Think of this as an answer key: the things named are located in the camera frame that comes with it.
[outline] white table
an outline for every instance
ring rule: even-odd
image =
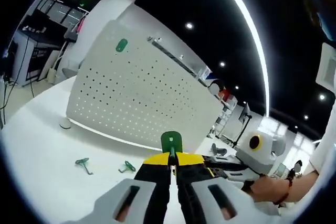
[[[3,129],[3,148],[8,168],[19,191],[36,214],[48,223],[78,220],[93,210],[97,198],[134,173],[118,172],[128,160],[138,169],[143,160],[158,151],[111,140],[72,125],[59,126],[65,116],[75,77],[68,79],[24,105]],[[235,150],[222,141],[206,138],[196,151],[211,155],[215,141],[220,148]],[[75,160],[88,157],[88,175]],[[185,223],[172,176],[165,223]]]

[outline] red bracelet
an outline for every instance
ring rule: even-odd
[[[282,203],[283,201],[285,201],[285,199],[287,199],[287,197],[288,197],[288,195],[289,195],[289,189],[291,188],[291,186],[292,186],[292,184],[293,184],[293,180],[290,179],[290,178],[286,178],[286,179],[289,180],[288,192],[287,192],[285,195],[283,195],[283,196],[281,197],[281,199],[279,199],[277,202],[273,202],[274,205],[278,205],[278,204]]]

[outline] white wall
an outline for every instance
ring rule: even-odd
[[[175,33],[169,30],[159,20],[152,15],[136,6],[131,4],[125,12],[123,12],[117,20],[125,27],[139,31],[143,36],[159,38],[159,42],[166,50],[168,50],[175,57],[183,55],[183,63],[198,73],[199,70],[204,68],[206,64],[199,58],[199,56],[181,40]]]
[[[110,20],[117,19],[135,0],[101,0],[86,17],[77,42],[68,46],[57,70],[57,81],[65,80],[62,68],[78,68],[93,41]]]
[[[229,118],[227,124],[225,125],[225,129],[223,131],[223,134],[233,140],[238,138],[239,133],[241,132],[242,123],[238,120],[241,112],[243,110],[242,106],[237,105],[235,109],[232,112],[231,117]],[[248,135],[250,131],[258,129],[263,117],[257,113],[254,113],[251,111],[252,119],[250,120],[249,124],[247,125],[243,135],[240,138],[240,141],[245,139],[245,137]],[[289,153],[289,150],[293,147],[294,139],[296,134],[290,130],[286,131],[285,139],[286,139],[286,149],[284,153],[279,156],[273,166],[273,169],[270,171],[270,173],[273,173],[279,166],[280,163],[282,163],[287,154]]]

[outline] green peg hook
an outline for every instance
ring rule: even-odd
[[[83,158],[83,159],[79,159],[79,160],[76,160],[75,164],[76,164],[76,165],[82,165],[82,166],[85,168],[87,174],[92,175],[93,173],[90,173],[90,172],[88,171],[88,169],[86,168],[86,165],[85,165],[85,163],[86,163],[88,160],[89,160],[88,157]]]
[[[120,170],[120,169],[118,169],[118,171],[121,172],[121,173],[124,173],[124,172],[126,172],[127,170],[131,170],[132,172],[135,172],[135,171],[136,171],[135,167],[134,167],[130,162],[125,161],[125,165],[126,165],[126,168],[125,168],[124,170]]]

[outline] ceiling light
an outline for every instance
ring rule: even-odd
[[[259,54],[259,59],[261,63],[262,75],[264,76],[264,85],[265,85],[265,104],[266,104],[266,116],[269,117],[269,83],[268,83],[268,75],[267,75],[267,67],[264,51],[262,49],[261,41],[258,35],[258,31],[256,26],[253,23],[250,13],[248,12],[243,0],[234,0],[238,5],[240,11],[242,12],[246,23],[251,31],[254,43],[256,44],[256,48]]]
[[[323,101],[323,100],[326,98],[326,96],[325,96],[324,94],[321,94],[321,95],[319,96],[319,98],[320,98],[321,101]]]
[[[194,25],[193,25],[192,23],[188,22],[188,23],[185,24],[185,27],[186,27],[187,29],[191,30],[191,29],[194,28]]]

